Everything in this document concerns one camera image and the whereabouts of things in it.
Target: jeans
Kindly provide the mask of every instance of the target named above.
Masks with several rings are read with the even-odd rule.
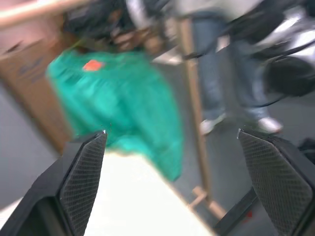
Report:
[[[225,23],[219,19],[193,19],[195,52],[201,52],[210,42],[216,40],[225,27]],[[244,53],[244,43],[241,40],[231,41],[227,47],[238,73],[234,81],[236,94],[246,115],[253,120],[260,120],[268,116],[267,108],[251,108],[250,106],[266,103],[262,71],[259,69],[258,61]],[[218,118],[225,110],[219,85],[219,58],[216,50],[217,45],[214,45],[208,54],[198,58],[197,61],[203,118],[211,120]]]

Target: black mesh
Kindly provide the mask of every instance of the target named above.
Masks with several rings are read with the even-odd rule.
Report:
[[[293,233],[309,206],[311,187],[271,143],[240,132],[255,192],[281,236]]]
[[[74,233],[83,236],[98,190],[106,137],[86,144],[60,192],[60,202]]]

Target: wooden stick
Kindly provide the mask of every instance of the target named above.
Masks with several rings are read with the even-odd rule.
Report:
[[[54,16],[90,0],[46,0],[19,4],[0,12],[0,30],[37,17]]]
[[[190,208],[200,204],[203,200],[205,200],[205,196],[207,195],[207,193],[203,191],[200,186],[195,187],[192,192],[197,196],[197,198],[191,204],[189,204]],[[226,211],[215,201],[210,202],[209,210],[219,220],[221,220],[226,215]]]
[[[177,22],[179,43],[182,48],[182,52],[189,54],[193,52],[191,21],[190,19],[184,19]],[[198,89],[198,73],[196,68],[196,62],[194,60],[186,60],[185,67],[187,71],[187,81],[189,86],[189,93],[192,102],[194,127],[197,132],[197,150],[198,160],[202,176],[202,184],[207,196],[206,200],[210,203],[212,198],[211,193],[211,177],[208,164],[208,155],[206,151],[205,138],[201,134],[200,124],[202,122],[202,108]]]

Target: green cloth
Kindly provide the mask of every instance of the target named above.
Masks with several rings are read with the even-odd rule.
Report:
[[[90,60],[104,63],[85,71]],[[183,133],[171,89],[142,53],[66,51],[47,73],[75,135],[99,130],[107,148],[145,154],[168,180],[182,169]]]

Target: floor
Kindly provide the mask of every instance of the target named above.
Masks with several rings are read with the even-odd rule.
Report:
[[[58,156],[0,85],[0,213],[23,197]]]
[[[239,119],[239,115],[235,115],[241,113],[239,105],[235,102],[232,85],[232,80],[236,74],[227,58],[227,51],[222,50],[220,52],[221,65],[224,65],[221,70],[222,89],[225,95],[228,118],[207,137],[207,149],[214,200],[220,203],[225,210],[230,210],[249,191],[252,184],[241,146],[236,139],[238,129],[244,127],[244,123]],[[187,202],[192,202],[195,196],[191,191],[194,187],[201,185],[201,177],[196,158],[192,110],[183,68],[174,64],[156,63],[156,65],[165,75],[174,90],[175,96],[178,98],[185,131],[184,170],[182,176],[172,184]],[[280,136],[296,145],[306,137],[315,138],[315,130],[310,129],[315,119],[314,101],[315,93],[312,93],[303,98],[288,98],[269,107],[271,116],[284,124],[284,130]],[[196,210],[210,226],[215,225],[218,221],[203,206],[197,207]],[[253,211],[252,220],[239,225],[230,235],[272,236],[276,235],[274,232],[267,213],[258,204]]]

